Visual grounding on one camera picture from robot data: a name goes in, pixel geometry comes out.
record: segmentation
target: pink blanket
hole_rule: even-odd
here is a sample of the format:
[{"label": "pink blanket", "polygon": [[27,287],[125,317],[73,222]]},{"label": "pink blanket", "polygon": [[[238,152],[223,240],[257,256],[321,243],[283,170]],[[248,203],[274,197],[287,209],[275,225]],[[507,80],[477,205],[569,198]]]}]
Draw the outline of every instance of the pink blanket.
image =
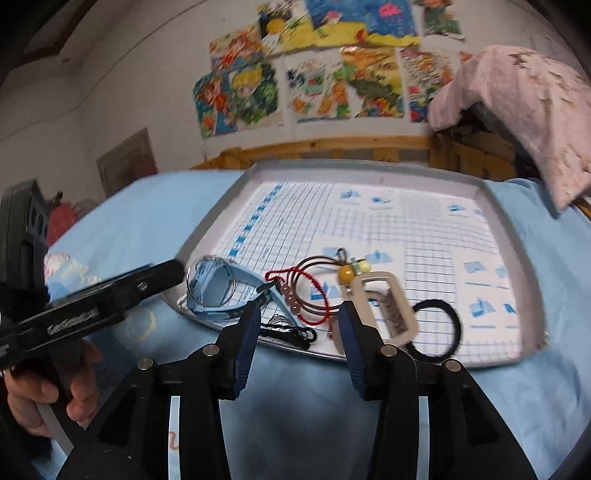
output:
[{"label": "pink blanket", "polygon": [[429,123],[451,127],[476,102],[529,152],[558,210],[591,187],[591,88],[575,70],[528,48],[490,46],[439,91]]}]

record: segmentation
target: tray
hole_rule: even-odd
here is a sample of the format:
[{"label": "tray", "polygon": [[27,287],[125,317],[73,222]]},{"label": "tray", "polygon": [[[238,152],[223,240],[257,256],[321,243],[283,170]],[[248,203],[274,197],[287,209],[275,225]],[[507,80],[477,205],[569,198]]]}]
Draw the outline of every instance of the tray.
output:
[{"label": "tray", "polygon": [[[350,257],[365,257],[374,271],[394,273],[411,304],[430,298],[450,303],[463,325],[455,357],[467,367],[515,362],[546,345],[540,289],[521,241],[486,183],[462,174],[355,160],[260,162],[222,196],[177,258],[188,268],[218,255],[264,275],[340,247]],[[339,304],[334,271],[310,272],[331,304]],[[300,295],[319,300],[301,283]],[[252,289],[241,287],[230,303],[251,298]],[[185,294],[181,284],[163,296],[179,313],[214,329],[231,322],[197,318],[179,306]],[[263,320],[274,313],[280,311],[271,303]],[[452,337],[447,316],[425,310],[417,319],[417,349],[442,353]],[[259,341],[344,360],[327,325],[316,329],[319,338],[307,352]]]}]

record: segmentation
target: wooden headboard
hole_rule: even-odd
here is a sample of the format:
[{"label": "wooden headboard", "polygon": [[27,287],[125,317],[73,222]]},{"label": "wooden headboard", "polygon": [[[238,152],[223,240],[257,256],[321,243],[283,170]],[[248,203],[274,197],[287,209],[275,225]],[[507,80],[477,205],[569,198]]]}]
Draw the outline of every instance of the wooden headboard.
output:
[{"label": "wooden headboard", "polygon": [[486,142],[481,147],[460,144],[449,137],[332,137],[285,142],[254,148],[228,148],[219,156],[192,167],[192,170],[246,170],[259,160],[290,160],[313,158],[361,158],[364,160],[399,162],[410,154],[418,154],[429,167],[458,171],[491,180],[515,177],[512,148],[502,145],[495,154]]}]

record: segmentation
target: blue bedsheet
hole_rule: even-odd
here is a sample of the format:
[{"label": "blue bedsheet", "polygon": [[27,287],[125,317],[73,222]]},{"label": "blue bedsheet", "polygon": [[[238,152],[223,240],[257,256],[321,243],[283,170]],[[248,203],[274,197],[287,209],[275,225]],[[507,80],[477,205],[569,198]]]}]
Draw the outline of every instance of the blue bedsheet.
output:
[{"label": "blue bedsheet", "polygon": [[[50,291],[59,296],[140,265],[175,256],[240,172],[163,174],[134,183],[56,243]],[[546,192],[526,180],[489,183],[522,238],[538,275],[550,347],[510,367],[474,372],[525,450],[540,480],[562,463],[591,417],[591,222],[572,208],[557,216]],[[105,353],[99,380],[116,381],[135,360],[185,358],[217,332],[172,311],[159,297],[94,337]],[[259,346],[239,401],[222,423],[236,480],[362,479],[378,405],[362,402],[343,364]],[[52,477],[56,453],[40,465]],[[427,468],[420,465],[420,478]]]}]

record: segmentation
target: red bracelet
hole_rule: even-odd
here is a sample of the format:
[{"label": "red bracelet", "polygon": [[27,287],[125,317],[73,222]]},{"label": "red bracelet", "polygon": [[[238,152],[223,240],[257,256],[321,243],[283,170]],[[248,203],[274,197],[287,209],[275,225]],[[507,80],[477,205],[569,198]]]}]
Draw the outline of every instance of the red bracelet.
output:
[{"label": "red bracelet", "polygon": [[326,296],[326,293],[324,293],[324,290],[322,290],[322,286],[320,285],[320,283],[318,282],[318,280],[316,280],[309,273],[306,273],[301,268],[297,268],[297,267],[285,268],[283,270],[269,270],[267,273],[265,273],[265,280],[267,280],[267,281],[278,280],[282,285],[283,284],[287,285],[287,281],[284,280],[283,278],[281,278],[279,275],[275,275],[274,277],[272,277],[272,275],[274,275],[274,274],[281,274],[281,273],[291,273],[291,272],[294,272],[294,273],[298,273],[300,275],[303,275],[305,278],[307,278],[308,280],[310,280],[310,282],[312,283],[312,285],[314,285],[314,288],[316,290],[318,290],[320,292],[320,294],[322,295],[322,300],[324,300],[324,316],[322,317],[322,320],[319,320],[318,322],[311,322],[310,320],[304,318],[304,316],[300,312],[297,312],[297,314],[296,314],[297,317],[302,322],[304,322],[305,324],[310,325],[310,326],[320,325],[320,324],[324,323],[325,321],[327,321],[330,318],[329,299]]}]

